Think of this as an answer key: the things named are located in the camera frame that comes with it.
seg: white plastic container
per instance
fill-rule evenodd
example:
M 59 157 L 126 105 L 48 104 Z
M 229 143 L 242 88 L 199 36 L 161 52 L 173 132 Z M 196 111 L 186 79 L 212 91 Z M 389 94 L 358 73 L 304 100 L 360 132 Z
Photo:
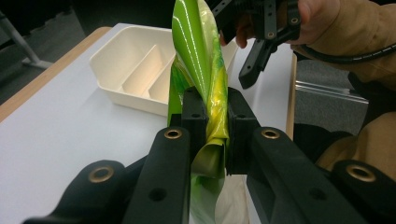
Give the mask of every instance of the white plastic container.
M 222 48 L 229 74 L 236 50 L 235 42 Z M 131 25 L 104 44 L 90 66 L 113 103 L 167 116 L 175 55 L 171 30 Z

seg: table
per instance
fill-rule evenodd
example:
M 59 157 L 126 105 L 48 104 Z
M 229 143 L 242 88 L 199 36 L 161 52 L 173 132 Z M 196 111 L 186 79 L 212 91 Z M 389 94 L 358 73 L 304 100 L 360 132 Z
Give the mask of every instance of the table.
M 0 223 L 47 215 L 83 167 L 99 160 L 127 166 L 147 155 L 166 126 L 165 117 L 112 104 L 97 87 L 88 61 L 113 35 L 114 28 L 96 30 L 0 106 Z M 237 51 L 230 74 L 239 90 L 248 48 Z M 280 46 L 258 84 L 242 91 L 263 126 L 289 134 L 295 63 L 289 46 Z

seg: floor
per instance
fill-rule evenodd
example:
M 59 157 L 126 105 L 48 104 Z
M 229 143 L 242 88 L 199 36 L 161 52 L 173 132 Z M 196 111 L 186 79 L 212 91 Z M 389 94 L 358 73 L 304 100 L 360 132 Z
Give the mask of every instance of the floor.
M 41 60 L 53 63 L 84 37 L 78 19 L 71 10 L 33 30 L 25 40 Z M 0 50 L 0 104 L 43 72 L 43 69 L 23 65 L 21 61 L 24 58 L 23 52 L 15 45 Z M 313 61 L 298 62 L 297 79 L 325 86 L 350 88 L 347 72 Z M 295 122 L 356 134 L 361 127 L 366 108 L 367 105 L 362 103 L 297 91 Z

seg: tan jacket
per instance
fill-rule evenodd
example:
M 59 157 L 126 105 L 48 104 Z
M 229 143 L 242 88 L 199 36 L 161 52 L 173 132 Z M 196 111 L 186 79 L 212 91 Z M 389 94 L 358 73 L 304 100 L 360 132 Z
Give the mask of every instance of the tan jacket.
M 368 0 L 340 1 L 336 20 L 309 48 L 330 55 L 354 56 L 396 43 L 396 4 L 379 6 Z M 293 49 L 306 55 L 298 46 Z M 362 82 L 376 80 L 396 91 L 396 52 L 367 63 L 332 66 L 354 72 Z M 331 170 L 337 161 L 344 159 L 365 161 L 396 180 L 396 112 L 373 120 L 358 136 L 335 142 L 317 164 Z

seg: person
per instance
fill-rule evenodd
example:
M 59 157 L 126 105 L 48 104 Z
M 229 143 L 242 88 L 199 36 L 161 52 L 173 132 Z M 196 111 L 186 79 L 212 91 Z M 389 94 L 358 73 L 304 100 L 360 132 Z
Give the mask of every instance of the person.
M 312 57 L 302 45 L 341 57 L 373 52 L 396 43 L 396 4 L 380 6 L 369 0 L 299 0 L 298 8 L 300 37 L 289 43 L 293 50 L 308 58 Z M 247 40 L 254 37 L 249 15 L 241 15 L 235 28 L 236 43 L 244 48 Z M 377 81 L 396 91 L 396 52 L 364 63 L 331 66 L 353 72 L 363 83 Z M 314 159 L 318 166 L 331 170 L 337 161 L 364 161 L 396 180 L 396 111 L 372 120 L 357 136 L 339 136 L 324 150 L 318 149 Z

